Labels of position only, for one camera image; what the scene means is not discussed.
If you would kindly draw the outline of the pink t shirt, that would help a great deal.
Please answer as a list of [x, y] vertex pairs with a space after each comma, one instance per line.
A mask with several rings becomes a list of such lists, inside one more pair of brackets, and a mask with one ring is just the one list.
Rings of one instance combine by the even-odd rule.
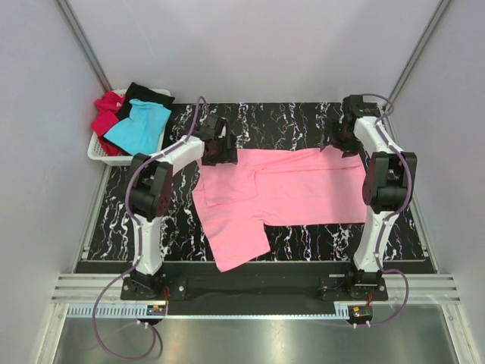
[[365, 169], [358, 156], [334, 147], [240, 149], [237, 156], [235, 165], [200, 165], [192, 192], [219, 271], [268, 253], [267, 225], [365, 222]]

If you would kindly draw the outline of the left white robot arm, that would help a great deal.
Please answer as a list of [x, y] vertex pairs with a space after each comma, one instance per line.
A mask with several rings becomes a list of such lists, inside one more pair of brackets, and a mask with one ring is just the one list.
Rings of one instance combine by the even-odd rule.
[[174, 176], [196, 161], [207, 166], [238, 162], [236, 137], [226, 118], [209, 115], [172, 146], [154, 155], [133, 157], [125, 208], [133, 223], [134, 257], [124, 278], [125, 291], [147, 300], [162, 295], [161, 220], [171, 205]]

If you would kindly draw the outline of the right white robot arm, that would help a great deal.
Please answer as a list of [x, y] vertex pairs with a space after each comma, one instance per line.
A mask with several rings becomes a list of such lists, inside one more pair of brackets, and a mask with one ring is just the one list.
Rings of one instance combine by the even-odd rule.
[[342, 101], [342, 116], [331, 121], [328, 135], [319, 142], [320, 150], [332, 146], [342, 157], [366, 153], [370, 157], [362, 186], [362, 199], [367, 217], [352, 264], [336, 290], [342, 290], [351, 300], [362, 300], [369, 293], [385, 290], [383, 268], [386, 242], [399, 215], [411, 202], [417, 156], [406, 152], [392, 139], [383, 119], [393, 107], [381, 113], [365, 97], [384, 97], [371, 94], [350, 95]]

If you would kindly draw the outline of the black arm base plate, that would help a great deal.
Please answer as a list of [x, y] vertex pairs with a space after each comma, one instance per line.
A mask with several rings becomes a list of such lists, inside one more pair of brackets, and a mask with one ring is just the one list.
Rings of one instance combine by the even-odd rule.
[[348, 262], [250, 262], [227, 272], [213, 262], [168, 262], [147, 288], [141, 277], [122, 283], [122, 300], [168, 300], [170, 315], [322, 315], [334, 303], [381, 303], [382, 276], [358, 278]]

